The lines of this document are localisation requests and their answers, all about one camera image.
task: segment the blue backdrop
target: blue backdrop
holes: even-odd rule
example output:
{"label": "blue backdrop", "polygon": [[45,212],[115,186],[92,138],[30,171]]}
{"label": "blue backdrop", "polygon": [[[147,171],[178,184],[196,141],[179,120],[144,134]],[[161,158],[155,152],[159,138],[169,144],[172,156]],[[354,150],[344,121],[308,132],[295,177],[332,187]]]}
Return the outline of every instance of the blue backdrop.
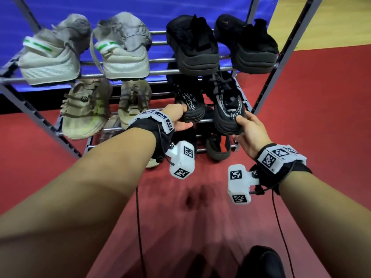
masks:
{"label": "blue backdrop", "polygon": [[[166,24],[181,14],[196,14],[206,18],[213,28],[220,14],[228,13],[245,20],[251,0],[25,0],[38,22],[46,28],[57,25],[70,13],[85,15],[92,28],[100,19],[107,19],[115,14],[128,11],[140,18],[149,30],[165,30]],[[278,0],[260,0],[255,18],[269,21]],[[12,0],[0,0],[0,65],[5,64],[22,48],[25,36],[33,33]],[[165,41],[165,36],[153,36],[154,41]],[[153,46],[149,50],[149,58],[171,57],[169,46]],[[220,45],[220,54],[229,54],[224,45]],[[86,51],[81,60],[91,60],[90,52]],[[226,60],[221,65],[230,64]],[[166,69],[166,64],[152,64],[151,70]],[[82,73],[99,73],[96,67],[82,67]],[[149,80],[162,80],[155,76]],[[40,90],[26,85],[17,85],[19,91]]]}

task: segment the person's left hand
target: person's left hand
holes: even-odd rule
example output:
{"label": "person's left hand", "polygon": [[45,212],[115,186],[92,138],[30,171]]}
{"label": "person's left hand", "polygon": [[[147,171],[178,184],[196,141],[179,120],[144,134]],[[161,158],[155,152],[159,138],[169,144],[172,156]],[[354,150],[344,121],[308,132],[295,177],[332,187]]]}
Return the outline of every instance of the person's left hand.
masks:
{"label": "person's left hand", "polygon": [[169,104],[161,112],[164,112],[173,121],[175,131],[184,131],[193,126],[193,123],[179,122],[178,120],[183,116],[183,113],[187,111],[185,104]]}

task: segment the red floor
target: red floor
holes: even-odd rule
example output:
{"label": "red floor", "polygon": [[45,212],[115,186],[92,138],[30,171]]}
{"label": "red floor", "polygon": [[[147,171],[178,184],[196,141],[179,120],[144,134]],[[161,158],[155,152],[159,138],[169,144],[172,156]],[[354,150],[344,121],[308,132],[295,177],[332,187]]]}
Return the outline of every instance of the red floor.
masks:
{"label": "red floor", "polygon": [[[300,150],[319,178],[371,209],[371,67],[365,54],[371,46],[296,51],[259,118],[274,142]],[[266,76],[238,79],[253,103]],[[55,120],[58,112],[43,114]],[[0,116],[0,128],[1,214],[75,159],[23,114]],[[82,150],[85,142],[75,144]],[[248,167],[252,161],[244,152],[219,164],[201,154],[184,181],[171,178],[165,163],[144,174],[139,200],[149,277],[233,278],[237,262],[256,244],[276,249],[291,277],[270,194],[254,196],[248,206],[228,198],[227,168],[236,163]],[[279,197],[276,205],[296,277],[329,277]],[[134,198],[88,277],[141,277]]]}

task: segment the shoe rack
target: shoe rack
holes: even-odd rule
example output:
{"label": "shoe rack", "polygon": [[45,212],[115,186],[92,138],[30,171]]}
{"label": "shoe rack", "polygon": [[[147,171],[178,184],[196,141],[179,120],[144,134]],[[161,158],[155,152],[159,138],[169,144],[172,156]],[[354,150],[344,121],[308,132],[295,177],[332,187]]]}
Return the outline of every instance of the shoe rack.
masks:
{"label": "shoe rack", "polygon": [[[24,0],[13,0],[14,3],[19,8],[23,17],[29,23],[32,31],[37,33],[41,29],[41,25],[38,23],[34,15],[32,14],[31,10],[27,6]],[[269,93],[271,92],[272,88],[274,87],[278,77],[280,76],[284,66],[286,65],[287,61],[289,60],[291,54],[293,53],[295,47],[297,46],[300,38],[302,37],[305,29],[307,28],[309,22],[313,18],[314,14],[316,13],[319,5],[321,4],[322,0],[307,0],[304,8],[294,25],[294,28],[287,39],[283,49],[281,50],[280,55],[278,56],[277,62],[275,64],[274,69],[268,76],[266,83],[263,86],[261,93],[257,101],[254,103],[253,107],[248,102],[244,92],[242,91],[241,87],[239,86],[238,82],[237,87],[241,92],[241,96],[243,98],[243,102],[246,108],[257,115],[261,110],[265,100],[267,99]],[[255,13],[257,11],[259,0],[252,0],[250,4],[250,8],[248,10],[246,21],[249,24],[253,23]],[[152,35],[165,35],[166,31],[151,31]],[[152,49],[155,46],[164,46],[167,45],[166,41],[154,41],[152,42]],[[63,146],[67,151],[73,154],[73,156],[80,158],[84,153],[89,151],[91,148],[94,148],[93,145],[94,137],[89,137],[88,142],[86,144],[86,148],[84,153],[79,152],[63,135],[62,123],[63,117],[59,117],[57,122],[53,125],[49,121],[47,121],[36,109],[33,107],[25,98],[19,93],[13,85],[15,84],[26,84],[26,80],[22,77],[14,77],[14,73],[17,66],[17,60],[19,59],[20,53],[17,53],[13,56],[1,69],[0,69],[0,93],[4,94],[16,107],[18,107],[22,112],[27,114],[31,120],[33,120],[38,126],[40,126],[48,135],[50,135],[56,142],[58,142],[61,146]],[[220,60],[229,59],[229,55],[222,55]],[[174,58],[156,58],[150,59],[150,63],[169,63],[175,61]],[[81,66],[86,65],[95,65],[93,61],[81,61]],[[237,71],[232,68],[232,66],[221,67],[221,71],[231,71],[232,77],[236,80]],[[150,71],[149,75],[170,75],[170,74],[180,74],[178,69],[167,69],[167,70],[155,70]],[[80,79],[96,79],[96,78],[103,78],[103,74],[86,74],[81,75]],[[149,82],[150,85],[161,85],[166,84],[167,81],[154,81]],[[161,99],[164,96],[170,96],[173,92],[160,92],[160,93],[152,93],[152,100],[153,99]],[[198,123],[211,123],[212,119],[203,119]],[[112,127],[112,128],[104,128],[99,133],[107,133],[107,132],[121,132],[124,131],[122,127]],[[238,151],[239,145],[235,143],[232,145],[234,151]],[[197,153],[206,151],[206,149],[199,149]]]}

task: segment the wooden floor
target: wooden floor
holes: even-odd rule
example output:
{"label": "wooden floor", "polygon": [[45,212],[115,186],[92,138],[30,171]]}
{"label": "wooden floor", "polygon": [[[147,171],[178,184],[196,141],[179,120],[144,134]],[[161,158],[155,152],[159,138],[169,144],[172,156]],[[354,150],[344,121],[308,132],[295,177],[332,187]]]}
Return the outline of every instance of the wooden floor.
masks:
{"label": "wooden floor", "polygon": [[[282,49],[307,0],[279,0],[269,34]],[[323,0],[296,50],[371,44],[371,0]]]}

